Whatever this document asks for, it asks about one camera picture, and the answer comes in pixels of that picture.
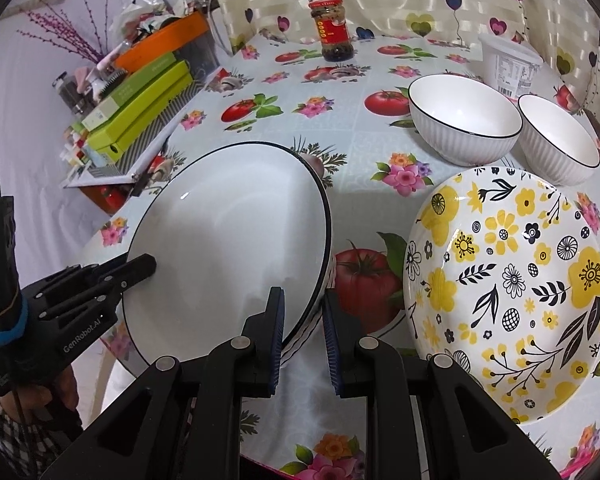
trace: silver bolt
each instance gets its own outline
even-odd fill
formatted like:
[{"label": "silver bolt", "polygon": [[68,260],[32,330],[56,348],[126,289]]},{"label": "silver bolt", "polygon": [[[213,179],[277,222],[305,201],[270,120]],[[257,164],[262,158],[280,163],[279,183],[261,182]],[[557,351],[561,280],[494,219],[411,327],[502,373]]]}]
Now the silver bolt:
[{"label": "silver bolt", "polygon": [[155,367],[161,372],[171,370],[176,365],[176,359],[170,355],[164,355],[155,362]]},{"label": "silver bolt", "polygon": [[250,344],[251,339],[244,335],[239,335],[231,339],[231,346],[234,347],[236,350],[247,348],[247,346],[249,346]]},{"label": "silver bolt", "polygon": [[433,356],[433,364],[440,368],[451,368],[454,360],[446,354],[436,354]]},{"label": "silver bolt", "polygon": [[374,350],[378,348],[378,339],[371,336],[364,336],[359,342],[359,345],[362,346],[365,350]]}]

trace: black rim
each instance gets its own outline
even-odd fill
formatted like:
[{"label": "black rim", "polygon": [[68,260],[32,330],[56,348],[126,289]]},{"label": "black rim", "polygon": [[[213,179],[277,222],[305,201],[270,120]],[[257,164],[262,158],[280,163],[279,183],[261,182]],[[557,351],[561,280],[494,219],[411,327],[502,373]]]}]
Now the black rim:
[{"label": "black rim", "polygon": [[[504,137],[494,137],[494,136],[485,135],[485,134],[476,134],[475,132],[468,132],[467,130],[463,130],[462,128],[458,128],[457,126],[453,126],[452,124],[447,124],[447,123],[445,123],[444,121],[441,121],[440,119],[437,119],[437,118],[435,118],[434,116],[432,116],[432,115],[430,115],[430,114],[427,114],[427,113],[426,113],[426,111],[424,111],[422,108],[420,108],[420,107],[419,107],[419,106],[418,106],[418,105],[415,103],[415,101],[413,100],[413,98],[411,97],[411,87],[412,87],[412,86],[413,86],[413,85],[414,85],[414,84],[415,84],[417,81],[419,81],[420,79],[424,79],[424,78],[426,78],[426,77],[431,77],[431,76],[434,76],[434,75],[435,75],[435,76],[464,77],[464,76],[462,76],[462,75],[454,75],[454,74],[429,74],[429,75],[424,75],[424,76],[422,76],[422,77],[419,77],[419,78],[417,78],[417,79],[416,79],[416,81],[413,81],[413,82],[412,82],[412,83],[409,85],[409,101],[411,101],[411,104],[412,104],[413,106],[415,106],[415,107],[416,107],[416,108],[417,108],[417,109],[418,109],[418,110],[419,110],[421,113],[425,114],[425,115],[426,115],[426,116],[427,116],[429,119],[432,119],[433,121],[436,121],[436,122],[437,122],[437,123],[439,123],[439,124],[444,124],[444,125],[445,125],[447,128],[452,128],[452,129],[454,129],[454,130],[458,130],[459,132],[462,132],[462,133],[464,133],[464,134],[472,135],[472,136],[475,136],[475,137],[482,137],[482,138],[484,138],[484,139],[510,139],[511,137],[515,137],[516,135],[519,135],[519,134],[520,134],[520,132],[522,131],[522,117],[520,117],[520,127],[519,127],[519,129],[518,129],[518,130],[517,130],[517,131],[516,131],[514,134],[511,134],[511,135],[508,135],[508,136],[504,136]],[[469,81],[474,81],[473,79],[471,79],[471,78],[468,78],[468,77],[467,77],[467,78],[465,78],[465,79],[468,79]],[[488,86],[488,85],[484,85],[484,86],[486,86],[486,87],[487,87],[489,90],[491,90],[491,91],[493,91],[493,92],[496,92],[496,94],[497,94],[497,95],[499,95],[499,96],[501,96],[503,99],[507,99],[506,97],[504,97],[504,95],[502,95],[500,92],[497,92],[497,91],[495,91],[495,90],[494,90],[493,88],[491,88],[490,86]],[[508,99],[507,99],[507,101],[509,102],[509,104],[510,104],[511,106],[513,106],[513,109],[514,109],[514,110],[518,111],[518,109],[516,108],[516,106],[515,106],[515,105],[514,105],[514,104],[513,104],[511,101],[509,101]]]},{"label": "black rim", "polygon": [[[520,96],[520,99],[518,99],[518,105],[520,108],[520,114],[525,118],[526,122],[529,123],[529,125],[536,131],[536,133],[538,133],[544,140],[546,140],[550,145],[552,145],[556,150],[558,150],[560,153],[562,153],[565,156],[568,156],[573,162],[577,162],[579,165],[584,166],[585,168],[591,168],[592,170],[595,170],[599,165],[600,165],[600,153],[598,153],[598,163],[595,166],[592,166],[590,164],[585,164],[584,162],[579,161],[577,158],[573,158],[571,155],[569,155],[569,153],[563,151],[562,149],[560,149],[558,146],[556,146],[554,143],[552,143],[549,139],[546,138],[546,135],[544,133],[542,133],[540,130],[538,130],[534,124],[529,120],[529,118],[525,115],[524,111],[522,110],[522,99],[525,97],[537,97],[538,99],[542,99],[543,101],[547,101],[548,103],[551,103],[554,106],[558,106],[557,104],[555,104],[553,101],[549,101],[549,99],[545,99],[544,97],[540,97],[539,95],[533,95],[533,94],[524,94]],[[582,129],[584,130],[584,126],[582,126],[582,124],[578,123]]]},{"label": "black rim", "polygon": [[[326,277],[326,274],[327,274],[327,269],[329,268],[329,263],[330,263],[330,256],[331,256],[331,208],[329,206],[329,201],[327,199],[327,193],[326,193],[326,191],[324,189],[324,186],[322,185],[322,182],[318,178],[318,175],[315,173],[315,171],[312,170],[311,166],[309,166],[309,164],[307,163],[307,161],[304,160],[304,158],[302,158],[301,156],[299,156],[297,153],[293,152],[292,150],[286,148],[285,146],[281,146],[280,144],[274,144],[273,142],[265,142],[263,140],[248,140],[246,142],[237,142],[235,144],[229,144],[227,146],[223,146],[222,148],[218,148],[216,150],[212,150],[211,152],[205,153],[205,155],[200,156],[199,158],[197,158],[196,160],[194,160],[192,163],[187,164],[186,167],[184,167],[180,173],[178,173],[175,177],[173,177],[173,179],[171,179],[167,183],[167,185],[164,186],[162,189],[165,189],[171,182],[173,182],[174,180],[176,180],[189,167],[191,167],[197,161],[202,160],[206,156],[209,156],[212,153],[219,152],[221,150],[226,150],[227,148],[232,148],[234,146],[243,146],[245,144],[264,144],[266,146],[271,146],[272,148],[277,148],[279,150],[282,150],[283,152],[287,152],[290,155],[293,155],[296,158],[296,160],[298,160],[299,162],[301,162],[304,165],[304,167],[307,169],[307,171],[309,172],[309,174],[312,176],[312,178],[313,178],[313,180],[314,180],[314,182],[315,182],[315,184],[316,184],[316,186],[318,188],[318,191],[320,192],[320,198],[322,199],[322,206],[324,207],[324,219],[325,219],[326,236],[325,236],[325,241],[324,241],[324,254],[322,256],[322,267],[320,268],[320,274],[318,275],[318,281],[315,284],[315,288],[314,288],[314,291],[311,294],[311,298],[309,299],[309,303],[307,304],[307,306],[302,311],[302,315],[300,316],[300,319],[295,324],[295,326],[291,329],[291,332],[289,332],[289,334],[282,341],[282,348],[284,349],[285,346],[287,346],[291,342],[291,340],[296,336],[296,334],[300,331],[300,329],[304,325],[304,322],[309,317],[309,314],[311,313],[312,307],[314,306],[315,302],[318,300],[318,295],[320,294],[320,290],[322,289],[322,284],[324,283],[324,280],[325,280],[325,277]],[[149,210],[152,208],[152,206],[154,205],[155,201],[158,200],[158,198],[160,197],[161,193],[162,192],[160,192],[158,194],[158,196],[156,196],[156,198],[154,199],[154,201],[151,202],[151,204],[149,205],[149,207],[147,208],[147,210],[142,214],[142,218],[138,222],[138,227],[136,228],[136,230],[134,232],[134,235],[131,238],[131,243],[129,244],[128,253],[131,252],[131,248],[133,247],[134,240],[136,239],[136,234],[138,233],[138,229],[142,225],[142,220],[144,220],[144,217],[149,212]],[[147,364],[147,366],[150,366],[151,363],[149,361],[147,361],[144,358],[144,356],[142,355],[142,352],[140,351],[140,349],[138,348],[138,345],[136,345],[136,342],[134,341],[133,335],[131,333],[131,329],[129,328],[129,324],[128,324],[128,322],[126,322],[125,297],[124,297],[124,295],[122,296],[122,316],[123,316],[123,319],[125,320],[126,331],[129,334],[129,339],[131,339],[132,345],[134,346],[134,348],[138,352],[138,355]]]}]

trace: blue band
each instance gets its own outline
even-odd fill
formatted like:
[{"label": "blue band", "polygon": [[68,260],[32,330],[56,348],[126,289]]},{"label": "blue band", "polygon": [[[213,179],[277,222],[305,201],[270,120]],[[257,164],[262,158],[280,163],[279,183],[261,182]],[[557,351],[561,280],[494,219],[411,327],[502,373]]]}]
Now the blue band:
[{"label": "blue band", "polygon": [[0,331],[0,346],[8,345],[9,343],[20,339],[24,334],[24,329],[27,326],[27,318],[29,317],[29,303],[27,299],[22,297],[22,308],[20,309],[20,317],[18,322],[10,330]]}]

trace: plastic lid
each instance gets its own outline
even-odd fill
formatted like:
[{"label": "plastic lid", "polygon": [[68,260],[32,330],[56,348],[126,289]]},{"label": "plastic lid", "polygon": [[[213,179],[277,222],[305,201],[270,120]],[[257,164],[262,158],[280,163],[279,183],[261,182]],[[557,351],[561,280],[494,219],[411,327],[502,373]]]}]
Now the plastic lid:
[{"label": "plastic lid", "polygon": [[315,7],[327,7],[330,5],[339,5],[342,0],[317,0],[315,2],[309,2],[309,8],[315,9]]},{"label": "plastic lid", "polygon": [[499,50],[508,56],[521,59],[534,65],[542,65],[544,60],[539,54],[536,54],[530,48],[517,44],[515,41],[506,40],[501,36],[492,36],[491,34],[478,34],[478,39],[494,50]]}]

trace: ribbed white bowl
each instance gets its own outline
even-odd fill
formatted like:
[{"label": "ribbed white bowl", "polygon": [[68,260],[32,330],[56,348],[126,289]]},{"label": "ribbed white bowl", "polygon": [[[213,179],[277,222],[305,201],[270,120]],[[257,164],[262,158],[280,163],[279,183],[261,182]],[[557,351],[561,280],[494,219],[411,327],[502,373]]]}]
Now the ribbed white bowl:
[{"label": "ribbed white bowl", "polygon": [[555,186],[583,183],[600,165],[596,143],[566,110],[536,95],[518,101],[523,118],[520,145],[535,174]]},{"label": "ribbed white bowl", "polygon": [[458,166],[483,166],[513,148],[522,129],[515,105],[493,88],[453,74],[432,74],[409,87],[411,117],[424,140]]}]

